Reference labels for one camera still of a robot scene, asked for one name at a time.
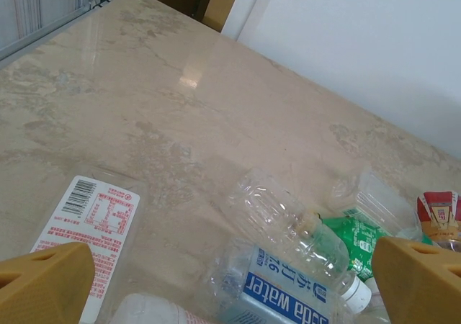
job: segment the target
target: white bottle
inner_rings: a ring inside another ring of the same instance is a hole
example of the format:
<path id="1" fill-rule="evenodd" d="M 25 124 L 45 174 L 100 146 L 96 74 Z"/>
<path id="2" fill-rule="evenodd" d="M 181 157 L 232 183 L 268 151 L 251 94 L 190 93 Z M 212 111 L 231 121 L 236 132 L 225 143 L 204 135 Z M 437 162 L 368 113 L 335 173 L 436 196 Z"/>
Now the white bottle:
<path id="1" fill-rule="evenodd" d="M 355 320 L 356 324 L 384 324 L 390 323 L 388 312 L 382 301 L 380 290 L 375 278 L 368 279 L 365 284 L 372 290 L 372 299 L 367 309 L 360 313 Z"/>
<path id="2" fill-rule="evenodd" d="M 174 303 L 144 294 L 128 295 L 110 324 L 211 324 Z"/>
<path id="3" fill-rule="evenodd" d="M 388 235 L 422 241 L 416 211 L 370 168 L 358 168 L 341 177 L 331 190 L 328 208 L 335 215 L 381 227 Z"/>
<path id="4" fill-rule="evenodd" d="M 197 305 L 223 324 L 352 324 L 345 301 L 282 259 L 233 239 L 202 277 Z"/>
<path id="5" fill-rule="evenodd" d="M 336 290 L 353 313 L 368 305 L 371 291 L 347 271 L 344 242 L 261 169 L 240 179 L 221 210 L 258 246 Z"/>

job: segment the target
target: green package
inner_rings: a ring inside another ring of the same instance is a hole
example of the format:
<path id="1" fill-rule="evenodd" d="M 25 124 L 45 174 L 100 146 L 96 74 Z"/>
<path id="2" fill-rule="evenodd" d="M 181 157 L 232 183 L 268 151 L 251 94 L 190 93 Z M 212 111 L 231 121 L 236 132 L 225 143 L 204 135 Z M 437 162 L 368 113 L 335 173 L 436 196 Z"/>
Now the green package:
<path id="1" fill-rule="evenodd" d="M 354 270 L 363 282 L 373 277 L 372 256 L 377 239 L 388 234 L 381 228 L 374 228 L 353 217 L 324 218 L 323 224 L 330 227 L 346 244 L 349 270 Z"/>

